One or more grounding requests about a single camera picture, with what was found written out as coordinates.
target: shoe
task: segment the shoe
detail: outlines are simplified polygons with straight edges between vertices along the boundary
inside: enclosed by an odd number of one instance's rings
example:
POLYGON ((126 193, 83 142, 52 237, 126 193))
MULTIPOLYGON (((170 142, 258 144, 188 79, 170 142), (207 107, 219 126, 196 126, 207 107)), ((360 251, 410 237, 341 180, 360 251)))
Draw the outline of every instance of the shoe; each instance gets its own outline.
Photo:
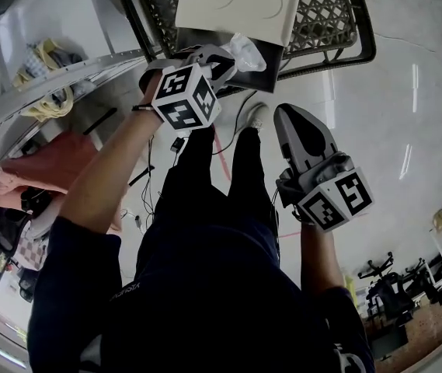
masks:
POLYGON ((257 103, 249 114, 246 128, 255 128, 258 132, 263 130, 264 123, 270 119, 270 109, 265 103, 257 103))

